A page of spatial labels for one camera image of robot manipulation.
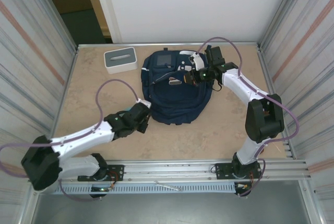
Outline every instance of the wooden table surface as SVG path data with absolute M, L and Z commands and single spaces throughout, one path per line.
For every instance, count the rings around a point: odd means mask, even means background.
M 155 51 L 197 50 L 197 45 L 136 46 L 138 69 L 108 74 L 104 67 L 103 53 L 125 46 L 99 46 L 81 48 L 74 67 L 63 109 L 59 117 L 56 136 L 63 136 L 95 124 L 99 111 L 95 104 L 98 87 L 112 78 L 128 82 L 140 98 L 140 69 L 144 59 Z M 221 45 L 226 62 L 239 65 L 239 59 L 231 46 Z M 253 45 L 238 46 L 243 56 L 243 74 L 260 89 L 267 86 L 261 65 Z M 104 116 L 116 113 L 135 103 L 131 91 L 120 82 L 106 85 L 99 95 Z M 246 106 L 228 88 L 212 92 L 211 99 L 201 115 L 191 124 L 165 125 L 150 119 L 145 134 L 135 132 L 89 149 L 80 155 L 99 152 L 104 159 L 231 159 L 241 148 L 245 138 Z M 265 158 L 285 158 L 282 143 L 269 144 L 261 155 Z

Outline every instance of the white wall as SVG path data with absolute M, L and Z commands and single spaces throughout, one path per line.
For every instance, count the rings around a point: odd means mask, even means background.
M 257 41 L 282 0 L 100 0 L 114 42 Z

